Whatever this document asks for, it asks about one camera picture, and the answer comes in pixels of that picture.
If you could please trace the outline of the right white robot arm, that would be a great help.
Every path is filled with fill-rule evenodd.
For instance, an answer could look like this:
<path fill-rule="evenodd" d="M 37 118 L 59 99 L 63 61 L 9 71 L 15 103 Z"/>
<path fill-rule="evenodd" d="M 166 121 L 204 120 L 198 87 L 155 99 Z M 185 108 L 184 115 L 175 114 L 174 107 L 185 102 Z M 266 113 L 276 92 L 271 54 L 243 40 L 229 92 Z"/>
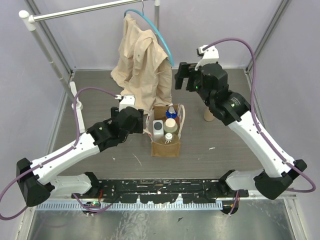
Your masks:
<path fill-rule="evenodd" d="M 218 63 L 200 68 L 196 64 L 181 62 L 175 78 L 175 89 L 182 88 L 188 79 L 186 90 L 197 92 L 213 116 L 235 132 L 250 148 L 263 169 L 255 171 L 230 170 L 219 184 L 219 191 L 231 197 L 238 190 L 257 190 L 264 197 L 274 200 L 286 191 L 293 181 L 307 168 L 302 159 L 285 155 L 287 164 L 274 152 L 282 149 L 274 141 L 269 145 L 263 138 L 263 127 L 254 123 L 251 106 L 239 93 L 229 89 L 228 74 Z"/>

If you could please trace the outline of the beige pink bottle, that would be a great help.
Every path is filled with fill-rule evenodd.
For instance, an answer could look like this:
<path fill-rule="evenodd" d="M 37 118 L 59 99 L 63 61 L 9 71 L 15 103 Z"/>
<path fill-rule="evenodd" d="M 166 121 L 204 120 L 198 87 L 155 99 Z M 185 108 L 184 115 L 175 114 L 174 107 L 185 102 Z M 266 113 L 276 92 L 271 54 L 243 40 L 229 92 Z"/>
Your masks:
<path fill-rule="evenodd" d="M 212 122 L 215 119 L 208 107 L 204 111 L 203 118 L 206 122 Z"/>

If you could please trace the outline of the brown canvas bag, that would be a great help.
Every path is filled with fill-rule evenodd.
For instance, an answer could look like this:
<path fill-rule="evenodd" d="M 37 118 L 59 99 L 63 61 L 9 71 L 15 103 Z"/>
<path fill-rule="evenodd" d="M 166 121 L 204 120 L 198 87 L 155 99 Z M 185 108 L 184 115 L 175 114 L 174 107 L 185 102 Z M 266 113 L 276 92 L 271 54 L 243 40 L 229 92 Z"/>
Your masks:
<path fill-rule="evenodd" d="M 182 104 L 155 106 L 145 120 L 143 130 L 151 140 L 151 156 L 178 157 L 186 111 Z"/>

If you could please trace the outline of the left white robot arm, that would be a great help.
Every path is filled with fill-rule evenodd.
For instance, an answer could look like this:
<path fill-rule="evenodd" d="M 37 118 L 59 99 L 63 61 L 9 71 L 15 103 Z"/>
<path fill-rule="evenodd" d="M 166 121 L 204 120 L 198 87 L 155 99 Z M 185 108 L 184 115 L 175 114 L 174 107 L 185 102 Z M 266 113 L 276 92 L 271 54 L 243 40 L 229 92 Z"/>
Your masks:
<path fill-rule="evenodd" d="M 60 176 L 60 173 L 90 156 L 124 143 L 130 134 L 141 134 L 143 121 L 142 109 L 128 106 L 119 110 L 112 107 L 110 119 L 95 123 L 75 141 L 42 158 L 19 160 L 16 174 L 22 178 L 17 183 L 26 205 L 34 207 L 50 197 L 72 194 L 97 197 L 101 184 L 93 172 L 74 176 Z"/>

